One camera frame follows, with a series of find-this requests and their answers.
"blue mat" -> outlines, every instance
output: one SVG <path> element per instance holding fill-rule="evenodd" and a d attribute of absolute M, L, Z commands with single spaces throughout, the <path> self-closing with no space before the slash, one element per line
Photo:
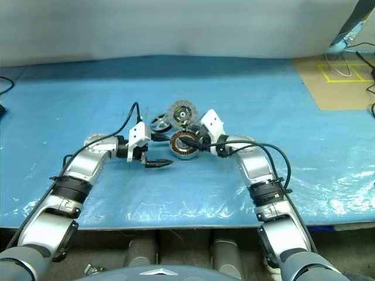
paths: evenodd
<path fill-rule="evenodd" d="M 182 98 L 199 114 L 214 108 L 227 134 L 284 150 L 292 164 L 291 197 L 307 224 L 375 219 L 373 118 L 366 111 L 320 111 L 290 60 L 152 56 L 2 68 L 1 75 L 16 80 L 1 97 L 8 109 L 0 119 L 2 227 L 20 225 L 59 173 L 62 157 L 90 134 L 116 130 L 134 101 L 149 122 Z M 81 227 L 259 224 L 232 160 L 201 153 L 181 161 L 165 143 L 150 144 L 148 157 L 175 162 L 163 169 L 107 162 Z"/>

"copper coil stator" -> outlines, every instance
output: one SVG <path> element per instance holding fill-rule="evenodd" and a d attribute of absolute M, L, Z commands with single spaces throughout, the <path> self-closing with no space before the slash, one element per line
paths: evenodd
<path fill-rule="evenodd" d="M 172 154 L 176 156 L 177 158 L 180 158 L 182 160 L 188 160 L 193 158 L 198 154 L 198 150 L 196 148 L 193 148 L 186 143 L 184 143 L 180 137 L 184 136 L 187 138 L 190 138 L 193 141 L 197 141 L 197 137 L 194 133 L 189 131 L 179 131 L 175 133 L 171 137 L 171 141 L 169 142 L 169 147 L 172 151 Z"/>

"cardboard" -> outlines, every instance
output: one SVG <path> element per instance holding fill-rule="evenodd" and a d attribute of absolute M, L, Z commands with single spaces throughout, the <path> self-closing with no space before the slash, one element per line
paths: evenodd
<path fill-rule="evenodd" d="M 345 57 L 352 69 L 351 77 L 342 77 L 328 65 L 324 56 L 294 59 L 299 75 L 321 110 L 369 109 L 375 102 L 375 94 L 366 91 L 375 84 L 372 69 L 355 54 Z M 349 73 L 341 56 L 328 56 L 328 59 L 341 72 Z M 366 55 L 365 59 L 375 66 L 374 56 Z"/>

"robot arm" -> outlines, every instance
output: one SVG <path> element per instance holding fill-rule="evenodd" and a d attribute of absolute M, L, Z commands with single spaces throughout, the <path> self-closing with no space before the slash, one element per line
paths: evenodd
<path fill-rule="evenodd" d="M 281 188 L 282 179 L 275 177 L 260 149 L 246 143 L 254 140 L 248 136 L 226 135 L 223 123 L 213 109 L 202 117 L 200 124 L 199 134 L 209 136 L 210 144 L 206 147 L 210 153 L 219 157 L 232 155 L 238 163 L 257 219 L 262 222 L 258 233 L 266 260 L 272 268 L 281 269 L 283 281 L 348 281 L 326 259 L 312 252 L 303 222 Z"/>
<path fill-rule="evenodd" d="M 80 151 L 59 177 L 53 178 L 50 193 L 23 228 L 17 246 L 0 253 L 2 280 L 43 280 L 50 262 L 66 257 L 79 226 L 75 219 L 107 159 L 140 160 L 146 167 L 172 163 L 147 160 L 145 152 L 152 136 L 144 122 L 129 130 L 129 141 L 122 136 L 102 139 L 103 136 L 91 135 L 84 141 L 85 146 L 92 144 Z"/>

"gray floor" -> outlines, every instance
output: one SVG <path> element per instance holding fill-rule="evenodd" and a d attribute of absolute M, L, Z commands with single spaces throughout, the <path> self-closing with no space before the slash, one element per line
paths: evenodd
<path fill-rule="evenodd" d="M 237 242 L 248 281 L 271 280 L 263 265 L 255 229 L 221 229 L 215 231 L 215 235 L 218 232 L 221 237 L 230 237 Z M 340 271 L 375 277 L 375 229 L 315 232 L 312 235 L 319 252 Z M 107 269 L 122 267 L 132 237 L 134 232 L 80 231 L 68 257 L 51 266 L 47 280 L 84 277 L 83 270 L 88 263 Z M 159 231 L 159 263 L 211 268 L 209 245 L 212 237 L 210 229 Z"/>

